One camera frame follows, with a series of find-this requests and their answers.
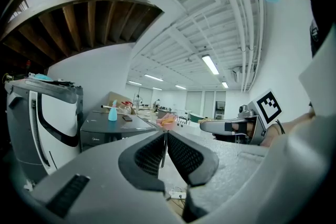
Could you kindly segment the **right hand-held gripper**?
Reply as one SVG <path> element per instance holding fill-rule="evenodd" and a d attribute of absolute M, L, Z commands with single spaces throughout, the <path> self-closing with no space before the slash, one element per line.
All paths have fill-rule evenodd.
<path fill-rule="evenodd" d="M 250 144 L 260 145 L 266 137 L 269 127 L 278 124 L 281 134 L 284 133 L 279 116 L 282 114 L 282 108 L 271 89 L 268 89 L 262 95 L 250 101 L 247 105 L 241 105 L 238 109 L 237 119 L 228 119 L 221 121 L 203 121 L 200 123 L 200 129 L 214 135 L 248 136 L 247 122 L 254 124 L 254 131 L 250 139 Z"/>

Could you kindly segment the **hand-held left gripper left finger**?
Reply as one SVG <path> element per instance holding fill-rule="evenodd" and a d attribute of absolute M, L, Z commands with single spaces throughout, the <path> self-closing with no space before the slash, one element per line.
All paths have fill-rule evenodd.
<path fill-rule="evenodd" d="M 165 133 L 159 131 L 126 148 L 118 159 L 123 177 L 136 189 L 165 191 L 164 183 L 158 179 L 165 146 Z"/>

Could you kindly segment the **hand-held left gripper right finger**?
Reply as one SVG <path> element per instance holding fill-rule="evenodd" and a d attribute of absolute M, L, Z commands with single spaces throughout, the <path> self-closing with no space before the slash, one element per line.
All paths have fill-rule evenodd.
<path fill-rule="evenodd" d="M 219 159 L 207 147 L 173 131 L 167 133 L 167 152 L 178 173 L 187 183 L 182 218 L 185 222 L 193 222 L 205 216 L 207 211 L 195 205 L 191 190 L 210 181 L 218 169 Z"/>

